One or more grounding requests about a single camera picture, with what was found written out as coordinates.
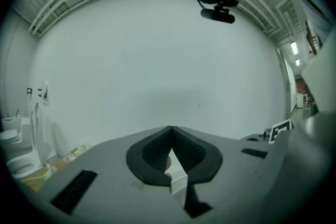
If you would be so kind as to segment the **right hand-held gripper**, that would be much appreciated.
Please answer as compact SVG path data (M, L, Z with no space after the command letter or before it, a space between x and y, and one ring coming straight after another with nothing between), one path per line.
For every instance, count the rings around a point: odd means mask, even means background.
M273 144L277 136L284 131L292 130L293 123L291 119L273 124L271 128L265 129L263 134L252 134L242 138L244 141L260 142Z

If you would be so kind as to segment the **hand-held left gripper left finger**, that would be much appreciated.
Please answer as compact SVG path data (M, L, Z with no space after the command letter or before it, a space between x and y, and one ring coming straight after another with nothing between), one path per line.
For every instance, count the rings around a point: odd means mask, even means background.
M97 144L39 191L58 223L183 223L188 214L165 174L171 127Z

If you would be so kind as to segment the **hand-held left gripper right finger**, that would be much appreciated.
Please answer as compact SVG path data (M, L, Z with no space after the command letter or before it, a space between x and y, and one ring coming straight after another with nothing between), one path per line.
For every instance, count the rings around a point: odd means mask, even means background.
M172 128L172 149L187 175L182 208L173 223L267 223L262 175L272 156L266 143Z

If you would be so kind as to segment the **white spare toilet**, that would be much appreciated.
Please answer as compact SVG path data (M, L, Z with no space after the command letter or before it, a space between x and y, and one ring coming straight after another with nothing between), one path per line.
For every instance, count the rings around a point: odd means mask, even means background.
M22 112L17 110L16 114L12 117L1 119L0 131L0 146L8 146L14 142L18 142L21 138L22 129Z
M20 134L21 141L27 145L22 148L24 153L7 161L9 172L16 179L28 176L58 158L52 146L44 141L44 121L38 102L30 117L23 118Z

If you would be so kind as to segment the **person's left hand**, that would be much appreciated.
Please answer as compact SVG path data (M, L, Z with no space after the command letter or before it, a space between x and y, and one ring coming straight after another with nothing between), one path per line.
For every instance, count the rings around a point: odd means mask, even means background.
M170 156L168 156L167 162L166 162L166 168L165 168L165 176L168 177L170 181L172 181L172 175L168 172L168 170L171 167L171 165L172 165L172 160Z

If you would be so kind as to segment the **clear plastic bag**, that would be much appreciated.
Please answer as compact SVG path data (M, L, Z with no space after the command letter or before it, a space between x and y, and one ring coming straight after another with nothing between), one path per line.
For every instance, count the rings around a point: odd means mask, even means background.
M70 163L71 161L75 160L78 156L85 153L91 146L89 144L82 144L79 147L75 148L71 152L65 154L62 157L64 163Z

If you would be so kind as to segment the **large cardboard box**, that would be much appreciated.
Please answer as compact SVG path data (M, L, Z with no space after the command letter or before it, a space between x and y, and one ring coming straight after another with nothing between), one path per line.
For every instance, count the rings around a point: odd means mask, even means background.
M23 180L23 179L28 179L28 178L32 178L32 177L42 176L45 173L52 173L53 175L55 175L59 170L61 170L67 164L68 163L64 163L63 160L62 160L62 157L60 157L57 160L52 161L51 163L47 164L43 168L41 168L41 169L33 172L32 174L30 174L30 175L28 175L28 176L20 179L19 182L21 180ZM34 192L38 192L42 188L42 186L45 184L45 182L47 180L37 180L37 181L34 181L34 182L25 183L24 185L27 186L27 187L29 187Z

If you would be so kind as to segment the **long-handled cleaning brush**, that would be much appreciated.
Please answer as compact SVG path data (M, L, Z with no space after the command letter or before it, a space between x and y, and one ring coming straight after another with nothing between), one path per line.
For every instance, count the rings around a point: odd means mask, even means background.
M38 177L32 177L32 178L28 178L28 179L23 179L20 182L25 184L25 183L29 183L29 182L34 182L37 180L47 180L52 176L52 173L45 173L42 176L38 176Z

